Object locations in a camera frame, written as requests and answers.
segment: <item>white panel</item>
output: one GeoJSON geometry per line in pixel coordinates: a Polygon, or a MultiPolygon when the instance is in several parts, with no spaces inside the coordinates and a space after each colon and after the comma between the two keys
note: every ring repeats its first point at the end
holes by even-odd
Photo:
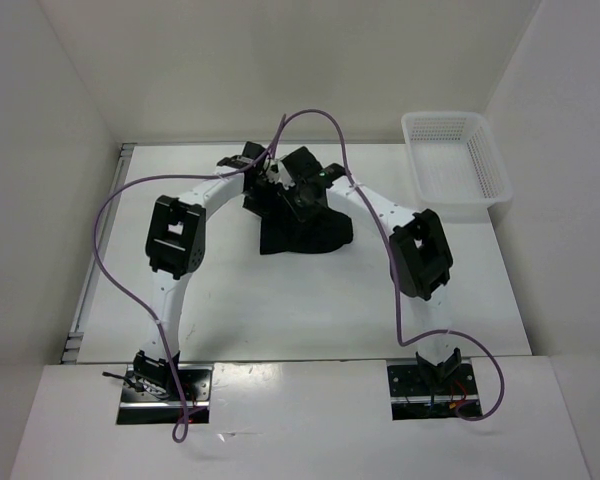
{"type": "Polygon", "coordinates": [[[115,158],[38,4],[0,2],[0,363],[60,358],[115,158]]]}
{"type": "Polygon", "coordinates": [[[482,111],[537,3],[41,0],[124,141],[262,137],[310,106],[349,138],[397,140],[407,111],[482,111]]]}
{"type": "MultiPolygon", "coordinates": [[[[587,479],[551,365],[502,358],[507,394],[488,420],[391,420],[386,364],[218,364],[208,425],[116,426],[103,365],[47,367],[12,479],[587,479]]],[[[474,360],[485,408],[489,360],[474,360]]]]}
{"type": "Polygon", "coordinates": [[[514,187],[496,232],[532,346],[600,478],[600,0],[546,0],[488,118],[514,187]]]}
{"type": "Polygon", "coordinates": [[[41,375],[42,366],[0,366],[0,479],[11,472],[41,375]]]}
{"type": "MultiPolygon", "coordinates": [[[[281,145],[280,154],[299,145],[281,145]]],[[[335,144],[307,144],[323,163],[340,162],[335,144]]],[[[242,145],[136,147],[126,181],[165,173],[212,172],[242,145]]],[[[404,145],[351,145],[351,168],[360,182],[415,207],[404,145]]],[[[128,288],[149,299],[151,273],[144,253],[155,200],[177,196],[196,181],[145,183],[127,190],[109,238],[105,264],[128,288]]],[[[449,286],[453,325],[499,355],[530,353],[487,211],[444,224],[454,257],[449,286]]],[[[181,360],[262,361],[413,356],[396,341],[393,285],[386,252],[358,224],[354,241],[324,255],[260,256],[260,220],[229,202],[207,226],[205,260],[187,288],[180,324],[181,360]]],[[[409,312],[409,305],[404,309],[409,312]]],[[[81,362],[131,361],[146,340],[148,315],[99,277],[81,362]]],[[[413,319],[405,338],[420,333],[413,319]]],[[[482,352],[460,341],[465,355],[482,352]]]]}

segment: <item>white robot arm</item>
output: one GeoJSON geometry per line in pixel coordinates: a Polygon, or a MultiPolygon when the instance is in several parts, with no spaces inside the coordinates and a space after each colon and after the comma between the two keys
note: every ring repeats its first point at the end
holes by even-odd
{"type": "MultiPolygon", "coordinates": [[[[247,143],[242,155],[218,164],[218,175],[243,169],[264,151],[247,143]]],[[[445,285],[453,260],[438,216],[418,213],[360,186],[379,214],[398,267],[403,300],[411,306],[405,320],[416,318],[422,330],[448,329],[450,315],[445,285]]],[[[277,160],[260,163],[244,173],[205,181],[177,198],[160,197],[154,207],[146,253],[153,270],[152,308],[161,319],[174,363],[179,359],[178,328],[185,291],[202,263],[206,221],[232,198],[244,194],[245,208],[261,214],[270,204],[282,206],[284,216],[302,223],[320,209],[343,213],[354,222],[377,228],[369,210],[345,176],[342,166],[327,168],[304,147],[277,160]]],[[[150,325],[147,342],[134,359],[136,379],[153,391],[169,391],[171,372],[157,329],[150,325]]],[[[440,336],[418,342],[420,357],[432,368],[450,357],[440,336]]]]}
{"type": "MultiPolygon", "coordinates": [[[[412,222],[418,221],[418,217],[420,216],[418,212],[387,200],[364,185],[358,183],[357,186],[369,199],[371,205],[373,205],[388,236],[391,236],[396,228],[400,229],[412,222]]],[[[327,204],[329,208],[348,215],[355,223],[364,225],[373,233],[378,233],[378,228],[371,217],[369,209],[347,177],[340,177],[327,190],[327,204]]],[[[422,240],[414,240],[418,248],[423,248],[422,240]]],[[[394,258],[396,261],[405,260],[403,254],[395,251],[394,258]]],[[[451,262],[448,247],[447,255],[445,257],[443,254],[442,260],[443,262],[451,262]]],[[[445,286],[448,281],[448,267],[450,265],[447,266],[443,263],[440,269],[433,270],[434,277],[440,275],[444,277],[440,279],[438,285],[433,287],[433,291],[421,292],[421,294],[414,291],[410,292],[411,295],[406,295],[404,291],[402,292],[402,304],[411,307],[411,311],[409,309],[402,309],[403,324],[413,323],[415,320],[415,326],[421,329],[422,332],[437,329],[449,330],[451,328],[451,312],[449,311],[447,288],[445,286]]],[[[453,353],[453,349],[449,347],[447,343],[448,339],[445,337],[446,335],[435,335],[420,340],[418,342],[419,355],[433,365],[444,362],[453,353]]]]}

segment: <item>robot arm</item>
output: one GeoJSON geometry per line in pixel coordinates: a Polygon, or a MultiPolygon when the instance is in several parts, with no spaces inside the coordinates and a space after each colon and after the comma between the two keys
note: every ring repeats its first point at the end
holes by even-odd
{"type": "MultiPolygon", "coordinates": [[[[220,165],[215,173],[229,173],[245,164],[220,165]]],[[[153,270],[151,307],[162,322],[176,364],[182,304],[191,275],[204,258],[206,222],[225,203],[241,195],[244,185],[245,174],[238,173],[204,181],[175,198],[161,196],[155,203],[145,247],[153,270]]],[[[163,393],[172,381],[167,354],[153,320],[147,328],[148,340],[136,354],[134,374],[140,383],[163,393]]]]}
{"type": "MultiPolygon", "coordinates": [[[[422,331],[451,328],[446,284],[453,263],[442,225],[431,210],[418,213],[358,185],[371,202],[384,227],[398,266],[403,323],[413,322],[422,331]]],[[[329,208],[379,233],[369,209],[345,176],[326,190],[329,208]]],[[[453,353],[446,336],[436,335],[418,342],[418,354],[432,365],[445,362],[453,353]]]]}

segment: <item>metal base plate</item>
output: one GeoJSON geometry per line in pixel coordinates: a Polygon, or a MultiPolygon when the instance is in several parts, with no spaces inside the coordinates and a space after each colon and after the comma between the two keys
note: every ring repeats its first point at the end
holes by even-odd
{"type": "MultiPolygon", "coordinates": [[[[209,423],[209,400],[213,365],[179,365],[180,382],[189,400],[189,408],[202,407],[193,413],[189,423],[209,423]]],[[[122,387],[118,425],[147,425],[157,423],[175,423],[182,416],[180,400],[177,394],[168,398],[157,398],[147,392],[136,392],[126,384],[122,387]]]]}

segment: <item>white tabletop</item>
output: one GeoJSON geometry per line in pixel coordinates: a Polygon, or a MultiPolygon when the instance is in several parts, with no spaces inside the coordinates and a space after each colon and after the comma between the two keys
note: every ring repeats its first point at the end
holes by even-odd
{"type": "MultiPolygon", "coordinates": [[[[323,165],[340,162],[339,146],[307,144],[323,165]]],[[[279,153],[297,148],[282,145],[279,153]]],[[[209,173],[240,144],[136,147],[125,181],[166,173],[209,173]]],[[[350,145],[359,181],[405,206],[412,195],[403,145],[350,145]]],[[[105,255],[111,272],[144,299],[150,269],[144,254],[155,200],[194,181],[167,180],[125,192],[105,255]]],[[[259,218],[235,199],[207,225],[205,260],[189,283],[180,328],[183,361],[373,359],[414,355],[395,338],[392,284],[375,233],[354,226],[354,241],[326,255],[260,256],[259,218]]],[[[454,327],[496,355],[530,355],[498,243],[486,211],[446,221],[454,257],[449,298],[454,327]]],[[[100,277],[83,309],[81,363],[128,362],[151,328],[136,304],[100,277]]],[[[420,331],[405,324],[405,333],[420,331]]],[[[460,341],[466,356],[482,352],[460,341]]]]}
{"type": "MultiPolygon", "coordinates": [[[[386,363],[216,364],[208,425],[116,426],[120,365],[46,367],[12,480],[589,478],[551,364],[500,359],[507,393],[489,419],[392,421],[386,363]]],[[[483,408],[498,394],[473,359],[483,408]]]]}

